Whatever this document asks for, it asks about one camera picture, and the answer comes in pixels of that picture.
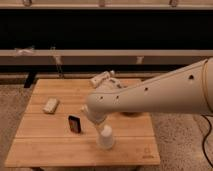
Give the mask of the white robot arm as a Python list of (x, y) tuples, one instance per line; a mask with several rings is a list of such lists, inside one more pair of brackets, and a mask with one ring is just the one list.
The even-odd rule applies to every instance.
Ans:
[(99, 126), (115, 112), (213, 116), (213, 58), (129, 86), (104, 80), (87, 95), (83, 113)]

